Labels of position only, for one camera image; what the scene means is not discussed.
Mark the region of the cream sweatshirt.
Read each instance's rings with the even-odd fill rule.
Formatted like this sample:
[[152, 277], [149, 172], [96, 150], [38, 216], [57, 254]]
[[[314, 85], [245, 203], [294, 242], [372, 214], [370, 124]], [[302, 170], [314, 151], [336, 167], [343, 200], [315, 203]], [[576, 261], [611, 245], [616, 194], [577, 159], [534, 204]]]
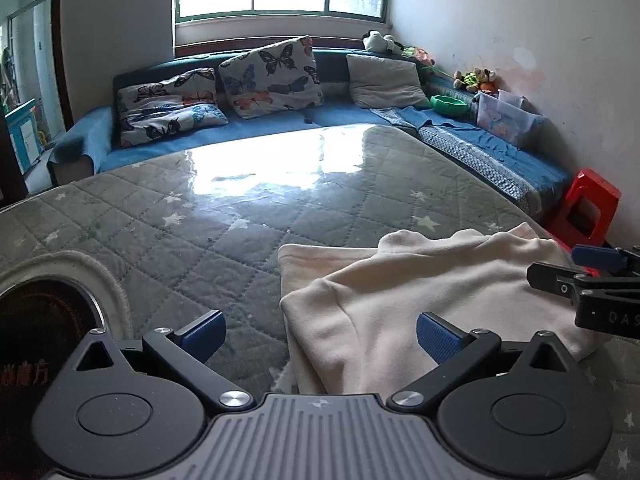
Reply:
[[436, 365], [416, 339], [423, 312], [507, 341], [552, 330], [585, 359], [610, 338], [577, 327], [567, 299], [531, 288], [526, 271], [534, 262], [568, 260], [526, 222], [438, 240], [400, 230], [375, 248], [281, 246], [280, 308], [300, 393], [387, 398], [420, 378]]

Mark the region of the red plastic stool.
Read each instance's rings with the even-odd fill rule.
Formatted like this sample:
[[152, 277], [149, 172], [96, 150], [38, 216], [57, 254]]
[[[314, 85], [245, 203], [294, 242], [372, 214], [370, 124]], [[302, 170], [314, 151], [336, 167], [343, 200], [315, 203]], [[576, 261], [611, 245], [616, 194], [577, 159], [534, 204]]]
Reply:
[[600, 247], [621, 197], [620, 190], [594, 170], [580, 170], [546, 223], [546, 230], [568, 248]]

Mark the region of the black round induction cooktop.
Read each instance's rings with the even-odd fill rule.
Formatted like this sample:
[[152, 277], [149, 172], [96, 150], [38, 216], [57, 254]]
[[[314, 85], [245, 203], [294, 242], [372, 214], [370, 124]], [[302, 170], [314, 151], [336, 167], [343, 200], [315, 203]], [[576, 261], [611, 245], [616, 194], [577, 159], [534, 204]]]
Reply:
[[1, 409], [32, 412], [89, 330], [104, 322], [78, 283], [44, 276], [1, 293]]

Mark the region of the clear plastic storage box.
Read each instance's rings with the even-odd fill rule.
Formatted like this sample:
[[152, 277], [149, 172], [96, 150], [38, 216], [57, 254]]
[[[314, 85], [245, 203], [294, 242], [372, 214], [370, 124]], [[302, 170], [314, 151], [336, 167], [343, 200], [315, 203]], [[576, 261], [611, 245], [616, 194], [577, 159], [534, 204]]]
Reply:
[[537, 134], [546, 122], [544, 116], [529, 113], [487, 93], [477, 97], [476, 123], [480, 128], [521, 150], [534, 147]]

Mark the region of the grey quilted star table cover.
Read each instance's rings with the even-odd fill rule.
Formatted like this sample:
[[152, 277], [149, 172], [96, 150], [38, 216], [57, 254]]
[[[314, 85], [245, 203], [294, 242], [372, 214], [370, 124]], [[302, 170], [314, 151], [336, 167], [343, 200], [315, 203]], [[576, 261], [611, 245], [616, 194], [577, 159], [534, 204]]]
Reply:
[[526, 221], [413, 136], [351, 125], [201, 146], [41, 193], [2, 214], [1, 266], [61, 249], [96, 258], [126, 290], [135, 332], [220, 307], [229, 333], [214, 369], [264, 393], [293, 382], [283, 244], [373, 247], [400, 229], [439, 238]]

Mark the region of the green plastic bowl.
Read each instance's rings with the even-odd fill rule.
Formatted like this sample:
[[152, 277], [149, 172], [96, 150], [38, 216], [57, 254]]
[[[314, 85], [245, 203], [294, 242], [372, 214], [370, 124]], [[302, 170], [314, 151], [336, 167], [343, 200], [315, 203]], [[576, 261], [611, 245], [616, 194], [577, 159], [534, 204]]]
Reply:
[[468, 103], [453, 96], [434, 94], [434, 96], [430, 97], [430, 102], [432, 109], [436, 113], [450, 118], [463, 117], [469, 111]]

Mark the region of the small plush toys pile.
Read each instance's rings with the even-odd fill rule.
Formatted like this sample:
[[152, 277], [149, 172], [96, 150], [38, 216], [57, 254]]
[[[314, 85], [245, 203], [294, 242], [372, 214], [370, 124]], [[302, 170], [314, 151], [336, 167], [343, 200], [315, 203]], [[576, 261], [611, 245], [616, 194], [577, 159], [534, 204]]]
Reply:
[[456, 70], [454, 72], [454, 88], [471, 93], [497, 94], [497, 79], [497, 73], [494, 70], [488, 70], [488, 68], [474, 68], [466, 73]]

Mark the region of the colourful plush toy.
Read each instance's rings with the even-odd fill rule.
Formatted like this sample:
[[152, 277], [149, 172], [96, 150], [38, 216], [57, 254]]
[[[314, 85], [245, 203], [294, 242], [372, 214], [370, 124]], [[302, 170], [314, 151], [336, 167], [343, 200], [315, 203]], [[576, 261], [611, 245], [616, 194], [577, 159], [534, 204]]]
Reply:
[[427, 50], [420, 47], [405, 47], [402, 51], [402, 55], [407, 58], [414, 58], [416, 62], [427, 67], [433, 67], [436, 64], [435, 59], [427, 52]]

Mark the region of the grey plain cushion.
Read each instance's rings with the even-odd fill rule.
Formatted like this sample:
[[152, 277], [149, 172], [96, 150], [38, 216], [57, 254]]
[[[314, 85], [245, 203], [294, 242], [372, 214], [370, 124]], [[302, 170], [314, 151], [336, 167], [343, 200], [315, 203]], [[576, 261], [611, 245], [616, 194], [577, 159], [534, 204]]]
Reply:
[[416, 64], [378, 56], [346, 55], [349, 93], [362, 108], [429, 108]]

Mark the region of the light blue small cabinet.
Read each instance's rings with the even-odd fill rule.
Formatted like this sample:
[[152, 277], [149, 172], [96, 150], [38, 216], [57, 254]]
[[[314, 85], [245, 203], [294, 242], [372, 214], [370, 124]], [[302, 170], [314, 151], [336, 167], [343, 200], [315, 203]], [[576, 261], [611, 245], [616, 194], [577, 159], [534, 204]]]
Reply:
[[4, 116], [21, 174], [29, 172], [44, 152], [35, 111], [36, 100], [30, 99]]

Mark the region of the flat butterfly pillow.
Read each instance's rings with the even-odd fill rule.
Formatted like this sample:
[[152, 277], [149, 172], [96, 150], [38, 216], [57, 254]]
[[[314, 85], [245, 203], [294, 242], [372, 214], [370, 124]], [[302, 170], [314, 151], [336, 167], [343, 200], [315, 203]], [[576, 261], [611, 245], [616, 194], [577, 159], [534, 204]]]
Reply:
[[212, 68], [188, 70], [159, 82], [119, 89], [116, 104], [122, 148], [228, 124], [217, 105]]

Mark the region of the panda plush toy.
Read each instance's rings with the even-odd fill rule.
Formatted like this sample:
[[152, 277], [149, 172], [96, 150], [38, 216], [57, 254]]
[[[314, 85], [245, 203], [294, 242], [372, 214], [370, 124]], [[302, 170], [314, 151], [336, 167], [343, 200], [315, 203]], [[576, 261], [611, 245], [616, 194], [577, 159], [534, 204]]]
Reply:
[[392, 35], [382, 35], [371, 29], [362, 36], [364, 50], [376, 54], [402, 55], [405, 47]]

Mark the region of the blue corner sofa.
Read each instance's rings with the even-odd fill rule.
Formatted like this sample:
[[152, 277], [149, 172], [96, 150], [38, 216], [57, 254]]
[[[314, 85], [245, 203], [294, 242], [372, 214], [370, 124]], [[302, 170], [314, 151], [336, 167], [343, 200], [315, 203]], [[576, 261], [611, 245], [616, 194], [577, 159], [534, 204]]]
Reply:
[[111, 106], [90, 110], [56, 141], [47, 162], [51, 181], [65, 184], [208, 144], [314, 128], [373, 124], [407, 131], [491, 184], [534, 218], [543, 217], [563, 197], [573, 180], [566, 169], [533, 148], [522, 150], [478, 128], [469, 115], [454, 119], [413, 107], [367, 110], [357, 106], [348, 91], [347, 58], [351, 53], [348, 49], [317, 50], [324, 102], [306, 110], [243, 119], [221, 96], [218, 102], [226, 118], [222, 125], [170, 136], [155, 133], [150, 142], [132, 148], [120, 144], [120, 99]]

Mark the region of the upright butterfly pillow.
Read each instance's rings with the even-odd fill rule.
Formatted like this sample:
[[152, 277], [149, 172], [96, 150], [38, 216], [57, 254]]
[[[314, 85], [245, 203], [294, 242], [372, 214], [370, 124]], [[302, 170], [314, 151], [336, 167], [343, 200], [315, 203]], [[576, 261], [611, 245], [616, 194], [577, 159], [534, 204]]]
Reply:
[[309, 36], [235, 55], [218, 66], [224, 92], [243, 119], [318, 107], [324, 97]]

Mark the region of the dark wooden door frame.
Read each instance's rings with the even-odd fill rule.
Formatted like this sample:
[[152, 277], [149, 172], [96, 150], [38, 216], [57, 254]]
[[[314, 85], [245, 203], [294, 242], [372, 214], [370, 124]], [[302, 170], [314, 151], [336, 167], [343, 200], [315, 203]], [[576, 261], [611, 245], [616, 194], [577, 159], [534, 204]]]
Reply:
[[52, 35], [52, 56], [56, 78], [56, 88], [58, 88], [58, 102], [61, 107], [61, 114], [68, 131], [74, 125], [72, 107], [66, 84], [66, 73], [64, 66], [64, 52], [61, 26], [61, 0], [51, 0], [51, 35]]

